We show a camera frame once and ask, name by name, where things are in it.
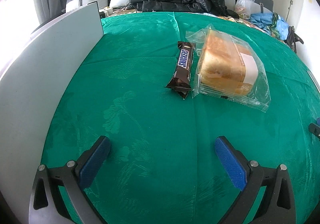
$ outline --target black puffer jacket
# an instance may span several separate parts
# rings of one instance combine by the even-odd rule
[[[222,15],[239,18],[235,12],[227,10],[224,0],[130,0],[130,4],[142,12],[174,11],[210,13],[217,16]]]

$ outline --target clear plastic bag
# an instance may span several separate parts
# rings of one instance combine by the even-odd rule
[[[188,41],[202,46],[193,96],[199,93],[235,101],[267,111],[271,102],[262,61],[250,45],[212,26],[187,32]]]
[[[237,0],[235,12],[242,19],[249,19],[251,16],[251,5],[254,0]]]

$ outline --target green tablecloth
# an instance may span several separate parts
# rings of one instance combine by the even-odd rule
[[[271,95],[266,113],[205,95],[183,100],[164,88],[176,66],[177,41],[210,23],[247,41],[264,63]],[[304,222],[320,194],[320,143],[308,132],[320,116],[320,95],[289,47],[199,14],[129,14],[102,25],[105,35],[57,107],[42,163],[64,165],[106,135],[111,156],[86,193],[109,224],[214,224],[239,193],[212,148],[224,135],[249,160],[287,165],[297,223]]]

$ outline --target white board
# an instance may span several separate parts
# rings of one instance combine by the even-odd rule
[[[55,110],[102,36],[97,4],[82,6],[37,31],[0,79],[0,191],[21,223]]]

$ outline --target metal screw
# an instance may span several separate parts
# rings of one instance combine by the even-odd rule
[[[73,160],[71,160],[71,161],[69,161],[69,162],[67,162],[67,167],[73,167],[73,166],[75,166],[75,161],[73,161]]]
[[[285,171],[285,170],[287,170],[287,166],[285,164],[281,164],[280,165],[280,169]]]
[[[44,164],[41,164],[41,165],[39,165],[38,170],[42,171],[42,170],[44,170],[44,168],[45,168]]]
[[[257,167],[259,165],[258,162],[254,160],[250,161],[250,164],[252,167]]]

